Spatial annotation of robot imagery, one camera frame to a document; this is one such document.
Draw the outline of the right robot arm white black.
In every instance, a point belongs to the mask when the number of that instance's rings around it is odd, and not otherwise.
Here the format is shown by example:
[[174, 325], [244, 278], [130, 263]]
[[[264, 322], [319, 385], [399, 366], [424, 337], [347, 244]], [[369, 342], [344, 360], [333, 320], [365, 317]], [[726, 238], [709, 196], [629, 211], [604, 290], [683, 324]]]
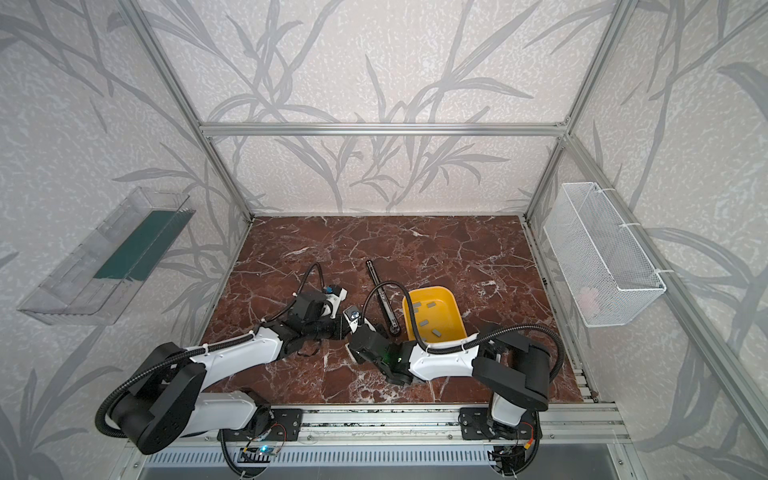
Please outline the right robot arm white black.
[[540, 439], [539, 415], [564, 363], [563, 342], [553, 330], [523, 324], [468, 334], [455, 296], [442, 286], [405, 291], [403, 343], [385, 338], [365, 313], [357, 307], [343, 313], [348, 351], [389, 383], [472, 378], [491, 391], [487, 409], [461, 409], [463, 439], [522, 439], [527, 447]]

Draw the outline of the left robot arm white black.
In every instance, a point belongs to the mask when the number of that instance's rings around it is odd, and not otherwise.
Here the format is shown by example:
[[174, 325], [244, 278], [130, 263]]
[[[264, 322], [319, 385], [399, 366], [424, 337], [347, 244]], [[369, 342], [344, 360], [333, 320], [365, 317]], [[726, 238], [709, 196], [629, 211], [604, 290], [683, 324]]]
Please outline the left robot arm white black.
[[270, 421], [266, 400], [249, 389], [216, 393], [210, 386], [297, 354], [308, 342], [342, 338], [346, 297], [335, 284], [300, 287], [272, 319], [245, 334], [192, 348], [173, 342], [156, 347], [98, 407], [97, 431], [128, 439], [146, 455], [214, 430], [260, 434]]

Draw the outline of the black stapler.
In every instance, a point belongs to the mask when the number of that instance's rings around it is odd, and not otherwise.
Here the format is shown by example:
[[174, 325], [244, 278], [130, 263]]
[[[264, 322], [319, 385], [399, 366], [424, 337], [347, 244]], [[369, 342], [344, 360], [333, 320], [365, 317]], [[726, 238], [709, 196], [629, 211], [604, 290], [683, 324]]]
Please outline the black stapler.
[[[381, 282], [381, 280], [375, 269], [373, 261], [367, 260], [365, 262], [365, 265], [372, 282], [375, 285], [378, 285]], [[378, 304], [380, 306], [381, 312], [386, 322], [386, 328], [389, 335], [392, 337], [399, 337], [401, 334], [401, 327], [395, 316], [394, 310], [392, 309], [392, 306], [389, 301], [389, 297], [387, 296], [386, 292], [383, 289], [379, 289], [376, 292], [376, 295], [377, 295]]]

